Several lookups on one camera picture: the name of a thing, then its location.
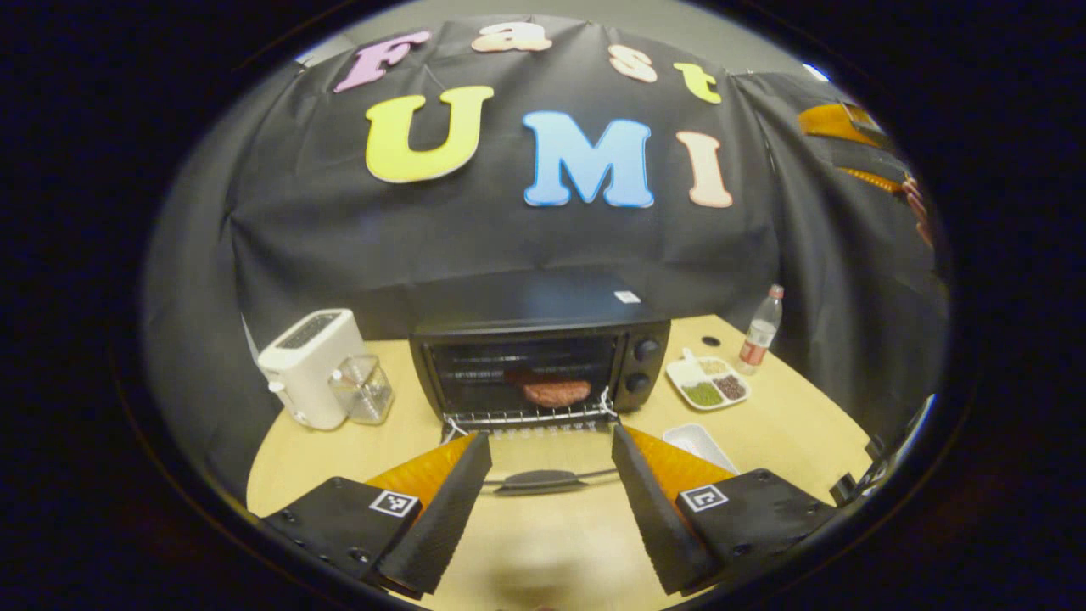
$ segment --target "red bottle label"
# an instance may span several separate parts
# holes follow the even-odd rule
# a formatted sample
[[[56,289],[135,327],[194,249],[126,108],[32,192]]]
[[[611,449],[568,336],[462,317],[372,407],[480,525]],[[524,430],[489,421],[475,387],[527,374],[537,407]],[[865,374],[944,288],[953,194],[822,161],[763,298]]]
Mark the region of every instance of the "red bottle label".
[[[740,351],[740,359],[750,366],[760,366],[762,357],[766,356],[766,351],[765,346],[757,346],[747,341],[743,343],[743,348]]]

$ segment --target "clear plastic container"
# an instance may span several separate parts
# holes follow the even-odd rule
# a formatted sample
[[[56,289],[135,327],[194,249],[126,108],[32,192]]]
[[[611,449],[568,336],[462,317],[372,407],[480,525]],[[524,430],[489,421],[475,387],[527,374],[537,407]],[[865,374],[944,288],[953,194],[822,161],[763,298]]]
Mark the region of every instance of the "clear plastic container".
[[[351,422],[381,424],[395,395],[374,355],[348,357],[332,372],[328,385]]]
[[[784,297],[784,287],[773,284],[769,288],[767,296],[750,321],[750,330],[747,332],[746,341],[740,351],[740,371],[745,375],[753,375],[761,366],[761,360],[769,352],[769,345],[773,343],[776,330],[781,328],[781,298]]]
[[[740,470],[735,469],[735,466],[732,464],[732,461],[728,460],[728,456],[724,455],[724,451],[721,450],[720,446],[718,446],[712,440],[709,432],[696,422],[665,431],[664,441],[677,448],[686,450],[699,459],[707,460],[721,469],[727,469],[736,475],[741,473]]]

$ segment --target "white toaster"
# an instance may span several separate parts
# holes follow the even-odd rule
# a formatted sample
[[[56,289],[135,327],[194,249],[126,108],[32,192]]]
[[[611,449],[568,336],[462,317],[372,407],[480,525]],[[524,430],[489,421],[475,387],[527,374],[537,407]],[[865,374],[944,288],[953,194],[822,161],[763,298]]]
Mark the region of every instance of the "white toaster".
[[[329,379],[344,359],[364,354],[351,310],[317,310],[277,338],[256,365],[299,424],[327,431],[346,418]]]

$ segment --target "person's hand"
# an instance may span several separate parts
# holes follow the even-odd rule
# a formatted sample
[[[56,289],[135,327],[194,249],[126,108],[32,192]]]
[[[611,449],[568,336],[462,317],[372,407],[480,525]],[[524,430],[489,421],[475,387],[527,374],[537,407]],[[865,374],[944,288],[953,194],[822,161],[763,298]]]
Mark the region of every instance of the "person's hand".
[[[932,245],[932,229],[927,224],[927,208],[924,207],[924,199],[920,194],[920,183],[912,176],[909,176],[901,182],[901,188],[905,189],[905,199],[909,202],[909,208],[917,216],[917,232],[923,238],[924,243],[927,247],[934,247]]]

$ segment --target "orange object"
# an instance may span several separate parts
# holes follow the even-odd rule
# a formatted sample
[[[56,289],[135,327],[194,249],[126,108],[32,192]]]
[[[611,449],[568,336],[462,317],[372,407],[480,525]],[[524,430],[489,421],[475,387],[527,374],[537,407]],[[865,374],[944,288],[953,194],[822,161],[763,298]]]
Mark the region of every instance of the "orange object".
[[[475,438],[476,434],[471,434],[444,446],[439,446],[425,455],[419,455],[399,467],[393,467],[384,473],[367,480],[366,484],[418,497],[422,504],[422,512],[425,512]]]
[[[671,501],[671,507],[682,517],[675,499],[679,493],[691,491],[707,484],[734,478],[735,474],[700,459],[686,450],[668,444],[664,440],[642,433],[636,429],[626,428],[634,445],[645,457],[649,471],[664,495]]]
[[[864,171],[862,169],[854,169],[851,167],[839,167],[839,169],[844,169],[845,171],[848,171],[849,174],[856,176],[860,180],[863,180],[864,182],[870,182],[886,192],[891,192],[894,194],[905,192],[905,188],[901,186],[901,182],[895,182],[894,180],[891,180],[889,178],[880,176],[877,174],[872,174],[870,171]]]
[[[805,110],[799,113],[799,130],[806,136],[823,136],[826,138],[839,138],[851,140],[875,148],[883,148],[877,142],[862,133],[853,124],[859,120],[864,124],[874,125],[871,116],[859,107],[843,103],[822,104]]]

